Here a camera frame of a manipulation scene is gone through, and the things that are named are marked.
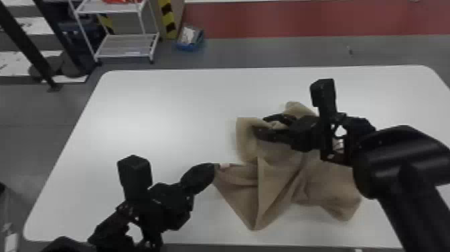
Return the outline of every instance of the black stand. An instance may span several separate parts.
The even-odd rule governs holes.
[[[64,57],[64,63],[69,64],[73,69],[72,75],[75,76],[83,76],[86,75],[92,68],[87,68],[81,61],[80,57],[77,55],[76,51],[73,47],[68,43],[66,36],[62,33],[61,29],[58,27],[57,21],[54,19],[54,16],[51,11],[48,10],[46,4],[42,0],[33,0],[36,7],[41,11],[42,16],[47,21],[48,25],[52,29],[55,36],[58,38],[62,47],[64,48],[67,57]]]
[[[10,14],[8,8],[0,1],[0,25],[17,47],[25,54],[25,57],[36,67],[39,74],[50,85],[49,92],[58,92],[61,84],[53,81],[54,75],[51,66],[36,48],[27,34],[22,30],[15,18]]]

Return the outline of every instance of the yellow and black striped post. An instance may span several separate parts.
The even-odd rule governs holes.
[[[114,34],[113,21],[111,21],[110,17],[108,17],[106,14],[100,14],[98,16],[98,20],[107,28],[109,34]]]
[[[158,0],[158,4],[161,8],[161,14],[163,16],[165,37],[175,39],[177,37],[177,26],[175,24],[172,4],[170,3],[170,0]]]

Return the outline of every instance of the beige fabric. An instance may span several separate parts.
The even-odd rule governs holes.
[[[301,103],[288,102],[285,114],[314,115]],[[238,118],[236,142],[244,165],[216,169],[214,185],[251,230],[265,228],[291,202],[318,205],[332,217],[349,220],[361,202],[352,171],[325,163],[318,151],[301,153],[282,143],[260,141],[252,126],[285,128],[280,122]]]

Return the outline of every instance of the metal shelf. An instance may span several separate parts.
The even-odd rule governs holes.
[[[147,0],[140,3],[105,3],[102,0],[83,0],[76,8],[77,14],[140,13]]]
[[[142,10],[144,9],[147,0],[142,0],[140,3],[137,2],[138,0],[134,0],[134,3],[105,3],[102,0],[82,0],[78,8],[75,8],[73,4],[73,1],[75,0],[68,1],[95,62],[98,62],[99,58],[146,56],[149,57],[150,63],[153,63],[153,55],[159,39],[159,30],[158,25],[156,25],[157,22],[155,19],[155,14],[151,8],[151,4],[148,4],[151,16],[153,18],[153,23],[155,24],[156,32],[148,34],[145,31],[144,22],[142,20]],[[80,15],[96,14],[97,19],[100,19],[100,14],[103,13],[136,13],[142,33],[133,35],[113,35],[110,34],[108,28],[101,23],[106,36],[98,49],[95,51],[86,34]]]
[[[158,38],[159,34],[107,35],[98,47],[95,57],[150,56],[153,55]]]

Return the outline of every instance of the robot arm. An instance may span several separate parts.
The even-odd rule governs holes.
[[[311,98],[318,117],[265,117],[288,129],[255,127],[256,137],[318,149],[323,161],[352,167],[358,190],[379,201],[406,251],[450,251],[450,210],[435,188],[450,183],[449,148],[406,125],[377,131],[364,118],[339,113],[333,79],[314,82]],[[340,137],[339,126],[346,130]]]

